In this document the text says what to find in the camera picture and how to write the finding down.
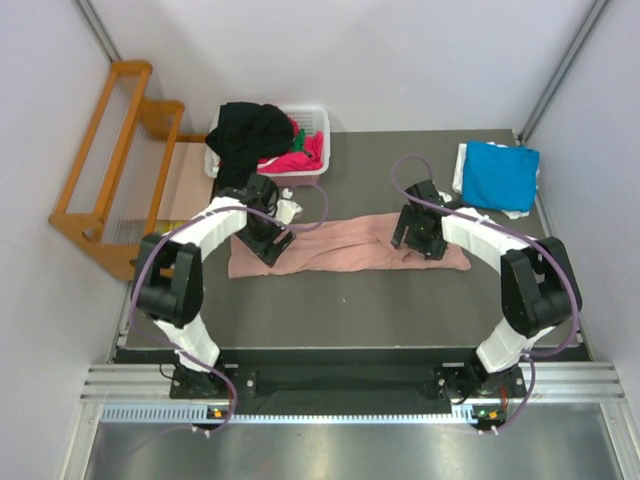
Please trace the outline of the pink t shirt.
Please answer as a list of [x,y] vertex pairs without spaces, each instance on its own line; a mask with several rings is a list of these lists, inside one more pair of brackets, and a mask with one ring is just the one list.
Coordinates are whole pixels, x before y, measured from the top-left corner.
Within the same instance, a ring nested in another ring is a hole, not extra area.
[[239,239],[232,238],[228,277],[283,276],[304,271],[471,269],[470,260],[458,246],[447,247],[440,260],[427,259],[407,246],[394,248],[391,238],[398,218],[397,213],[387,213],[327,221],[312,231],[299,232],[272,267]]

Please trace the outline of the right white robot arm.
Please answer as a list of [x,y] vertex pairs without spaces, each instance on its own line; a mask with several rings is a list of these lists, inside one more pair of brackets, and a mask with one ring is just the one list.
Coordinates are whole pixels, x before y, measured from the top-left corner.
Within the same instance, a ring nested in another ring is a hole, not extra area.
[[500,276],[502,318],[492,333],[441,392],[453,387],[454,402],[487,396],[531,352],[534,345],[565,320],[579,321],[583,300],[564,243],[511,231],[459,201],[446,201],[430,180],[408,187],[392,235],[394,247],[406,245],[428,260],[441,259],[458,246]]

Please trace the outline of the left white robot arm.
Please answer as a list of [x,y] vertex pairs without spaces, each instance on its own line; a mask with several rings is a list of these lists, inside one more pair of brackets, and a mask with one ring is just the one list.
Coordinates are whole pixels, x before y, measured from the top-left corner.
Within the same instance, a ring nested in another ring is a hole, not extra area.
[[295,235],[285,227],[302,213],[293,193],[253,173],[243,187],[226,187],[184,225],[151,233],[140,243],[132,304],[164,333],[178,363],[178,391],[212,398],[226,387],[221,350],[211,339],[201,309],[203,263],[227,239],[236,236],[258,260],[275,265]]

